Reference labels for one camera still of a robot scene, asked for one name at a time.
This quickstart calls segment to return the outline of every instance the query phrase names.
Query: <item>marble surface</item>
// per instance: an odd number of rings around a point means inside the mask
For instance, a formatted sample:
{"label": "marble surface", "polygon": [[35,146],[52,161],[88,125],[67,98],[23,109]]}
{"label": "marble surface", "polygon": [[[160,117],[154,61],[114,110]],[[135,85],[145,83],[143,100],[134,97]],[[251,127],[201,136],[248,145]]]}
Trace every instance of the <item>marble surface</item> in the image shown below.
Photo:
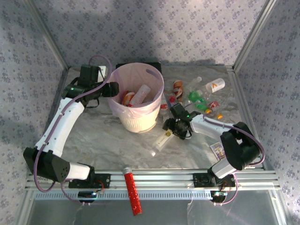
{"label": "marble surface", "polygon": [[[187,85],[197,76],[202,77],[203,84],[223,78],[225,88],[214,94],[214,98],[222,106],[223,121],[241,121],[225,67],[162,67],[162,74],[165,90],[171,90],[176,79],[181,79]],[[71,68],[66,84],[76,76],[79,76],[79,69]],[[190,112],[195,109],[193,105],[188,108]],[[184,141],[174,137],[153,157],[152,145],[163,133],[162,125],[163,121],[159,116],[151,131],[144,134],[131,133],[122,126],[119,118],[112,115],[107,99],[101,98],[97,108],[85,109],[76,121],[66,141],[62,158],[92,165],[96,170],[121,170],[126,164],[136,169],[207,169],[217,162],[210,149],[210,145],[217,141],[195,133],[191,139]]]}

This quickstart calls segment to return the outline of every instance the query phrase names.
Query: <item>trash can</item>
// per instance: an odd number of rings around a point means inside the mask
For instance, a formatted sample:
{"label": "trash can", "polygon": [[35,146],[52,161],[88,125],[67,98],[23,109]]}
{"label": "trash can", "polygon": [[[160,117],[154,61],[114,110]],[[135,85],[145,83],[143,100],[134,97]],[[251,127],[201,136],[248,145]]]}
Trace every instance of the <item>trash can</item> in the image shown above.
{"label": "trash can", "polygon": [[[143,133],[151,130],[157,122],[164,91],[161,73],[145,63],[130,63],[113,71],[108,82],[118,82],[120,89],[117,96],[108,99],[113,115],[118,116],[123,126],[131,132]],[[143,84],[151,88],[144,103],[133,107],[121,104],[125,91],[136,93]]]}

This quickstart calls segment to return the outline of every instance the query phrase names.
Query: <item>red glitter tube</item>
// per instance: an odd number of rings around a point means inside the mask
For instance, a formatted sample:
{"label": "red glitter tube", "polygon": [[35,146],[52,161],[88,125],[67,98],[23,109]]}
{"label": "red glitter tube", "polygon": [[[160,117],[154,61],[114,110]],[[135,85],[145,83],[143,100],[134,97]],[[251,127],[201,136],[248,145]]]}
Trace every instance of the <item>red glitter tube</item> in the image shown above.
{"label": "red glitter tube", "polygon": [[133,174],[132,174],[131,168],[125,167],[123,169],[123,174],[125,177],[125,182],[126,182],[126,186],[127,186],[127,191],[128,191],[133,215],[135,216],[137,214],[141,214],[143,211],[142,211],[139,196],[137,194],[137,190],[135,187],[135,180],[133,179]]}

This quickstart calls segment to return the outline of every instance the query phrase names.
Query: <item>small card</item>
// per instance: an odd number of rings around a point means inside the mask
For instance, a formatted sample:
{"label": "small card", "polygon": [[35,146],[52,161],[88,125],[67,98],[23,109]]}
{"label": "small card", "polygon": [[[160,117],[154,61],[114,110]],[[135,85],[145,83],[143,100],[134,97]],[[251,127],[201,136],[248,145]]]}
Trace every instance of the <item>small card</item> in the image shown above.
{"label": "small card", "polygon": [[217,142],[217,143],[211,145],[210,148],[212,149],[212,151],[214,152],[215,156],[219,160],[223,159],[225,157],[225,152],[224,152],[223,146],[221,145],[220,142]]}

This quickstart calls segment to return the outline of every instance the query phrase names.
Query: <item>green plastic bottle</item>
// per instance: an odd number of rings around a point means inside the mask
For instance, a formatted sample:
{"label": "green plastic bottle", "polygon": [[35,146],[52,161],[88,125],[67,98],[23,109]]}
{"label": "green plastic bottle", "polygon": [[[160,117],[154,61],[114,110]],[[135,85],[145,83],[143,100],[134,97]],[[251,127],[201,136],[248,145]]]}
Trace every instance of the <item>green plastic bottle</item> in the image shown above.
{"label": "green plastic bottle", "polygon": [[191,91],[190,94],[188,95],[188,99],[191,102],[199,102],[200,104],[195,105],[198,109],[205,111],[206,113],[211,112],[211,110],[207,106],[206,100],[202,97],[202,92],[200,90]]}

